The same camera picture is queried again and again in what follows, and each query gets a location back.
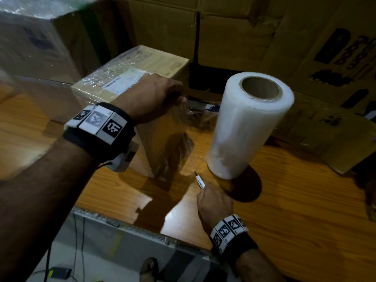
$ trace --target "wood grain tabletop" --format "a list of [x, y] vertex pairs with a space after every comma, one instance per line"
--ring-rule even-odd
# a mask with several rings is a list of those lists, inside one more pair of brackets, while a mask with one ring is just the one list
[[[26, 96], [0, 92], [0, 179], [43, 154], [63, 131]], [[315, 156], [270, 139], [237, 180], [215, 178], [205, 156], [211, 132], [192, 127], [194, 149], [171, 182], [132, 170], [98, 170], [77, 204], [94, 212], [210, 249], [197, 214], [194, 171], [234, 198], [234, 209], [283, 274], [301, 281], [375, 281], [376, 224], [364, 193]]]

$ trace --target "plastic wrap roll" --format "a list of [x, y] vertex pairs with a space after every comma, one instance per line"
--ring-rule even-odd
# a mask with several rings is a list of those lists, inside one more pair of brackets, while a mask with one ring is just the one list
[[282, 81], [242, 72], [228, 79], [207, 162], [223, 179], [238, 177], [294, 103]]

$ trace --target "person's left hand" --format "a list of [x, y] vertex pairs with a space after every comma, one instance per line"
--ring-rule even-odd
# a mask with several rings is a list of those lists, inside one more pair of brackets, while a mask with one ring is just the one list
[[164, 115], [173, 105], [186, 101], [183, 83], [158, 74], [145, 74], [111, 104], [121, 108], [135, 125], [148, 123]]

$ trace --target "foot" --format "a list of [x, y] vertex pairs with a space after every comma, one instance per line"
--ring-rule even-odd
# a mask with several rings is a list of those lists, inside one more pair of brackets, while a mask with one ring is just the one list
[[159, 273], [158, 261], [154, 257], [149, 257], [144, 261], [140, 270], [140, 282], [156, 282]]

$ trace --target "box top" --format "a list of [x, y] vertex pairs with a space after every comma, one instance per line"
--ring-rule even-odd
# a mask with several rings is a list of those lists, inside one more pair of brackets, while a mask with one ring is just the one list
[[188, 63], [186, 58], [139, 45], [78, 81], [72, 89], [90, 103], [111, 102], [145, 73], [174, 78]]
[[77, 11], [97, 0], [0, 0], [0, 12], [54, 19]]

